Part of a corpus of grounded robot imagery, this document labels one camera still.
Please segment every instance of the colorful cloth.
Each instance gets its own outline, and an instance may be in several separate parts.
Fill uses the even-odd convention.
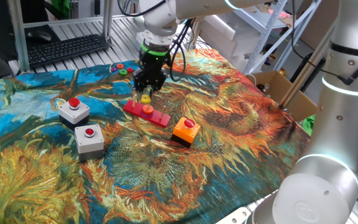
[[[132,75],[114,65],[0,79],[0,222],[215,223],[278,189],[309,136],[216,51],[186,61],[153,98],[166,128],[123,112]],[[78,162],[57,110],[72,97],[102,127],[104,158]],[[201,125],[189,149],[170,139],[182,116]]]

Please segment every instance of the red button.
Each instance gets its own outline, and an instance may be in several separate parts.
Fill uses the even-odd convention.
[[[185,126],[187,128],[194,128],[195,125],[196,125],[196,123],[192,119],[185,120]]]
[[[85,133],[91,136],[94,134],[94,130],[92,128],[88,128],[87,130],[85,130]]]
[[[69,104],[71,107],[76,108],[77,106],[80,105],[80,100],[77,99],[77,98],[71,98],[70,100],[68,100],[68,104]]]

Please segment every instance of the metal shelf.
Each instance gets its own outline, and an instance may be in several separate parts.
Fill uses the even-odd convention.
[[[247,12],[244,9],[236,10],[236,13],[241,19],[246,21],[249,25],[251,25],[257,31],[263,33],[267,30],[267,23],[270,20],[271,15],[268,13],[261,12],[257,7],[253,6],[256,9],[256,12]],[[286,27],[279,19],[276,19],[273,23],[272,28],[278,29]]]

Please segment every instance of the red block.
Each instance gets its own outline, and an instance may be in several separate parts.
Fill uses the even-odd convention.
[[[171,119],[171,116],[164,114],[161,119],[161,112],[154,110],[154,113],[152,116],[145,116],[145,114],[142,113],[143,104],[142,103],[135,103],[135,107],[132,107],[133,100],[129,100],[127,104],[124,106],[124,111],[128,112],[130,114],[133,114],[135,116],[138,116],[140,118],[145,119],[146,121],[150,121],[153,124],[157,124],[163,128],[167,127],[167,124],[169,120]]]

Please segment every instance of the orange ring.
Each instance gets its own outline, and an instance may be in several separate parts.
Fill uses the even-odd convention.
[[[124,65],[121,64],[121,63],[118,63],[118,64],[117,64],[117,68],[118,68],[118,69],[123,69],[123,68],[124,68]]]
[[[152,115],[154,113],[154,108],[150,105],[144,105],[142,111],[146,115]]]

